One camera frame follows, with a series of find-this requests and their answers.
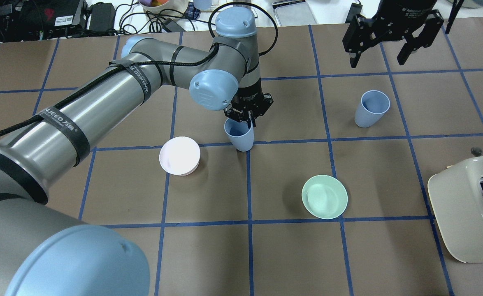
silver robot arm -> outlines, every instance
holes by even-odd
[[[240,89],[262,93],[252,12],[225,9],[216,32],[209,52],[132,37],[100,77],[0,140],[0,295],[148,293],[148,264],[134,243],[43,204],[52,184],[163,84],[189,89],[207,109],[243,114],[239,121],[262,115],[232,106]]]

white bowl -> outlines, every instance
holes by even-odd
[[[166,142],[159,152],[159,163],[165,172],[186,176],[200,163],[200,146],[189,137],[175,137]]]

blue cup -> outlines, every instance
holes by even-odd
[[[390,109],[390,98],[379,90],[368,90],[360,98],[355,112],[355,123],[360,127],[370,127]]]
[[[230,118],[225,120],[223,129],[229,137],[230,142],[234,147],[241,152],[249,151],[254,144],[254,128],[251,123],[251,127],[247,126],[247,122],[237,122]]]

mint green plate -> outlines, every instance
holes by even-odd
[[[347,207],[347,191],[342,183],[327,175],[310,178],[302,188],[304,206],[320,219],[333,219]]]

white label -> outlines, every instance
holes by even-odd
[[[57,26],[71,25],[73,20],[74,20],[73,15],[57,17],[55,19],[55,26],[57,27]]]

